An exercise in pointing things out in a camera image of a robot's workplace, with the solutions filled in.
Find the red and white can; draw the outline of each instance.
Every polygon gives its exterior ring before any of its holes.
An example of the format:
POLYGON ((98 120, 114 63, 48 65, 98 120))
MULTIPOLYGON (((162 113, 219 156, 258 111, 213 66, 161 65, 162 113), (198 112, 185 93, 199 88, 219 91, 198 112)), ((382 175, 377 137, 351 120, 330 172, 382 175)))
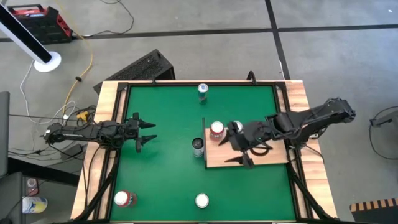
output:
POLYGON ((213 122, 210 127, 210 139, 214 141, 219 141, 224 135, 224 125, 219 121, 213 122))
POLYGON ((120 207, 133 206, 137 203, 137 195, 134 192, 121 190, 114 196, 114 202, 120 207))

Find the white cable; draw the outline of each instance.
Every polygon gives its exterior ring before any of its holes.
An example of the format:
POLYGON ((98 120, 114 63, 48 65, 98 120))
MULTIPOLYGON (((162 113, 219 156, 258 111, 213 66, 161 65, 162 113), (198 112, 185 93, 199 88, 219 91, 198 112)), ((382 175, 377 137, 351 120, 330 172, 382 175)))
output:
POLYGON ((70 112, 70 114, 69 114, 69 116, 68 116, 68 117, 70 117, 70 115, 72 115, 73 111, 74 111, 75 108, 76 108, 76 103, 75 103, 73 100, 69 101, 67 104, 65 104, 63 107, 61 107, 61 108, 55 113, 54 117, 53 117, 50 121, 46 121, 46 122, 36 122, 36 121, 32 120, 32 118, 30 118, 30 114, 29 114, 29 104, 28 104, 28 102, 27 102, 27 99, 26 99, 24 90, 22 89, 22 86, 24 85, 24 82, 25 82, 26 78, 29 76, 30 71, 32 70, 32 66, 33 66, 33 63, 34 63, 34 62, 35 62, 35 60, 33 60, 32 63, 30 64, 30 67, 29 67, 29 69, 28 69, 28 71, 27 71, 27 73, 26 73, 24 79, 22 80, 21 84, 19 85, 19 90, 21 91, 22 95, 24 96, 25 105, 26 105, 26 112, 27 112, 27 115, 29 116, 28 118, 30 119, 31 122, 33 122, 33 123, 35 123, 35 124, 48 124, 48 123, 50 123, 51 121, 53 121, 53 120, 55 119, 55 117, 57 117, 57 115, 59 114, 59 112, 60 112, 62 109, 64 109, 64 107, 68 106, 70 103, 73 103, 73 109, 71 110, 71 112, 70 112))

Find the black frame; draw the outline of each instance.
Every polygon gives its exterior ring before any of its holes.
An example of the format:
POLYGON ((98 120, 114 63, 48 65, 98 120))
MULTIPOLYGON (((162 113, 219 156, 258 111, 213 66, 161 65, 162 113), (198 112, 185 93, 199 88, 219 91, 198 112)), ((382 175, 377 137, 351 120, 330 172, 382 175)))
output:
MULTIPOLYGON (((198 86, 199 84, 201 84, 203 82, 206 83, 208 86, 271 86, 272 92, 274 94, 274 102, 275 102, 275 108, 277 110, 277 113, 281 112, 281 107, 280 107, 280 102, 279 102, 279 97, 278 97, 279 96, 278 89, 280 89, 282 92, 285 110, 290 111, 289 97, 287 95, 287 89, 286 89, 285 82, 256 81, 255 76, 251 75, 251 73, 249 73, 247 80, 251 80, 251 82, 229 82, 229 81, 218 82, 217 80, 215 80, 214 82, 212 82, 211 80, 209 80, 210 82, 204 82, 203 80, 192 81, 192 82, 178 82, 178 81, 156 82, 155 80, 152 82, 142 82, 142 83, 119 82, 118 87, 117 87, 118 92, 116 94, 116 99, 115 99, 114 108, 113 108, 112 119, 113 120, 116 119, 116 115, 118 113, 119 104, 120 104, 121 91, 124 89, 126 89, 126 97, 124 100, 124 106, 123 106, 123 111, 122 111, 122 122, 126 121, 126 112, 127 112, 127 108, 128 108, 128 104, 129 104, 128 99, 130 98, 131 88, 134 86, 148 86, 148 87, 153 87, 153 86, 198 86)), ((288 159, 290 160, 289 147, 287 147, 287 142, 285 142, 285 149, 288 152, 287 155, 288 155, 288 159)), ((102 184, 103 179, 105 177, 105 173, 108 169, 109 155, 110 155, 110 153, 106 154, 106 157, 105 157, 106 161, 104 161, 104 165, 102 167, 101 181, 99 183, 100 185, 102 184)), ((114 162, 117 162, 117 166, 118 166, 119 162, 120 162, 120 156, 117 156, 114 159, 115 159, 114 162)), ((297 170, 298 170, 298 176, 299 176, 300 180, 303 182, 304 186, 307 187, 306 182, 305 182, 305 176, 304 176, 301 157, 299 156, 299 152, 297 152, 297 151, 295 151, 295 162, 296 162, 296 166, 297 166, 297 170)), ((116 185, 117 176, 118 176, 118 170, 116 170, 115 178, 110 184, 110 191, 109 191, 108 203, 107 203, 106 215, 105 215, 105 219, 109 220, 109 221, 110 221, 110 216, 111 216, 111 209, 113 206, 112 198, 114 195, 114 189, 115 189, 115 185, 116 185)), ((300 207, 299 207, 299 201, 297 198, 297 192, 295 189, 295 184, 294 184, 291 176, 289 175, 289 173, 288 173, 288 177, 289 177, 290 192, 292 194, 292 203, 293 203, 293 208, 294 208, 294 213, 295 213, 295 219, 299 220, 302 217, 300 216, 300 207)), ((309 203, 307 202, 305 197, 304 197, 304 200, 305 200, 305 209, 306 209, 307 217, 313 218, 311 206, 309 205, 309 203)), ((100 206, 101 206, 101 202, 99 202, 97 204, 95 211, 97 211, 97 210, 99 211, 100 206)), ((94 219, 98 219, 98 212, 95 213, 94 219)))

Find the wooden table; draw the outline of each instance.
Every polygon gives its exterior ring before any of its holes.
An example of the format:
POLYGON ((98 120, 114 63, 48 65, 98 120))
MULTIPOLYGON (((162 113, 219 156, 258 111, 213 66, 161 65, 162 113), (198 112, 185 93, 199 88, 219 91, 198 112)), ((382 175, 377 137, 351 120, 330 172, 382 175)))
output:
MULTIPOLYGON (((195 80, 196 82, 203 82, 203 83, 211 83, 211 82, 251 82, 250 80, 195 80)), ((278 81, 278 80, 264 80, 267 82, 285 82, 286 92, 289 99, 290 109, 292 111, 302 111, 309 108, 307 96, 305 94, 304 84, 303 81, 278 81)), ((95 115, 95 121, 104 121, 104 120, 111 120, 113 117, 114 111, 117 111, 116 121, 121 122, 122 118, 122 111, 124 106, 124 101, 126 99, 126 90, 122 90, 120 93, 120 100, 119 103, 115 104, 117 88, 119 82, 129 82, 129 83, 151 83, 152 81, 142 80, 142 81, 106 81, 103 82, 101 93, 98 99, 98 105, 95 115)), ((157 81, 157 83, 184 83, 184 82, 192 82, 189 80, 162 80, 157 81)), ((282 92, 281 89, 278 89, 278 96, 279 96, 279 103, 281 110, 285 110, 284 101, 282 99, 282 92)), ((309 140, 307 143, 310 147, 320 151, 318 141, 309 140)), ((93 158, 93 154, 95 150, 98 148, 96 143, 89 143, 85 160, 84 160, 84 167, 86 169, 86 173, 88 173, 88 167, 90 161, 93 159, 93 164, 91 168, 91 177, 90 177, 90 185, 88 186, 88 200, 90 201, 95 193, 98 190, 101 170, 104 163, 104 155, 105 151, 100 149, 95 157, 93 158)), ((330 187, 328 183, 328 178, 326 176, 325 166, 323 165, 323 161, 319 155, 314 154, 313 152, 306 150, 305 148, 302 149, 302 167, 305 174, 305 180, 307 183, 307 188, 314 196, 316 201, 323 207, 323 209, 331 216, 336 217, 336 210, 333 203, 333 199, 330 192, 330 187)), ((113 155, 109 158, 109 166, 108 172, 110 171, 111 164, 113 163, 113 155)), ((302 218, 308 217, 305 211, 305 203, 301 192, 299 191, 298 187, 296 187, 300 216, 302 218)), ((108 203, 109 197, 109 188, 104 193, 103 199, 101 201, 101 207, 99 210, 99 218, 104 218, 106 213, 106 206, 108 203)), ((75 203, 73 205, 73 210, 71 214, 71 218, 75 218, 79 216, 79 214, 84 209, 84 202, 85 202, 85 187, 84 187, 84 180, 83 174, 80 176, 79 185, 76 192, 75 203)))

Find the wooden board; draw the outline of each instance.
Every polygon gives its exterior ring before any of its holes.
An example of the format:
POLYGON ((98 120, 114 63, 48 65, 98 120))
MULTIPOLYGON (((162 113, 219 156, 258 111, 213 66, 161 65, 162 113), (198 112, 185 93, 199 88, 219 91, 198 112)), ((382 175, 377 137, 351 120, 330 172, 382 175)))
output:
MULTIPOLYGON (((210 128, 206 128, 205 136, 207 167, 241 166, 241 164, 237 162, 225 162, 227 159, 232 159, 242 155, 241 152, 232 150, 230 142, 219 146, 219 141, 213 141, 210 139, 210 128)), ((267 144, 274 149, 270 150, 265 156, 255 156, 248 151, 249 157, 253 159, 255 165, 287 163, 287 153, 283 141, 267 141, 267 144)), ((263 152, 264 150, 255 149, 255 151, 263 152)))
MULTIPOLYGON (((287 87, 287 93, 290 103, 290 109, 292 111, 302 111, 309 108, 307 96, 305 94, 304 84, 300 80, 258 80, 258 82, 285 82, 287 87)), ((99 95, 98 105, 95 115, 95 121, 104 121, 112 118, 113 107, 116 98, 116 92, 119 82, 129 83, 151 83, 150 80, 139 80, 139 81, 105 81, 99 95)), ((158 83, 186 83, 186 82, 198 82, 198 83, 216 83, 216 82, 248 82, 251 80, 159 80, 158 83)), ((126 91, 123 90, 122 96, 119 103, 118 109, 118 120, 121 119, 121 112, 124 105, 124 96, 126 91)), ((284 102, 282 100, 280 90, 278 90, 279 103, 283 110, 284 102)), ((318 141, 310 140, 308 145, 317 151, 320 151, 318 141)), ((89 143, 86 155, 85 155, 85 168, 88 171, 88 165, 90 164, 91 158, 96 150, 96 144, 89 143)), ((336 216, 336 210, 333 203, 333 199, 330 192, 328 179, 326 176, 325 166, 322 164, 322 159, 316 154, 303 149, 302 150, 303 169, 306 176, 306 183, 309 191, 313 194, 315 200, 324 208, 324 210, 331 216, 336 216)), ((93 165, 91 168, 90 185, 88 186, 88 200, 90 201, 94 194, 98 191, 98 184, 100 181, 101 168, 104 162, 104 150, 97 152, 93 165)), ((307 217, 305 214, 305 205, 302 194, 299 189, 296 188, 297 198, 299 203, 301 217, 307 217)), ((99 218, 104 218, 106 213, 106 204, 109 194, 107 192, 103 196, 101 203, 101 209, 99 211, 99 218)), ((85 199, 85 187, 83 174, 80 176, 79 185, 76 192, 75 203, 73 204, 71 218, 79 216, 84 209, 85 199)))

